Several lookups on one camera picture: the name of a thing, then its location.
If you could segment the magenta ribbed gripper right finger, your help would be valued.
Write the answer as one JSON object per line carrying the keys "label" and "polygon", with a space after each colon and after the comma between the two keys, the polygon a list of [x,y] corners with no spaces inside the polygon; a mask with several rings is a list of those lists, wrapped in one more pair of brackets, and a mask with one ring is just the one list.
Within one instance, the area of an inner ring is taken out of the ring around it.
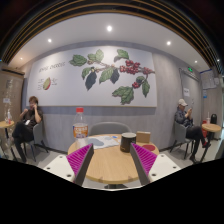
{"label": "magenta ribbed gripper right finger", "polygon": [[148,174],[156,161],[157,155],[135,143],[130,145],[130,153],[136,166],[140,183],[147,185],[149,183]]}

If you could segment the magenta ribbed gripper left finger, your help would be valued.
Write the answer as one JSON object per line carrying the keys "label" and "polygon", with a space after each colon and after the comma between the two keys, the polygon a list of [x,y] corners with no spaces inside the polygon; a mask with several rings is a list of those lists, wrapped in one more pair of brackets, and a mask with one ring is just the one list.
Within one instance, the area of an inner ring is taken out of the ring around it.
{"label": "magenta ribbed gripper left finger", "polygon": [[75,174],[74,183],[76,185],[83,184],[93,154],[93,144],[88,144],[67,156],[67,161]]}

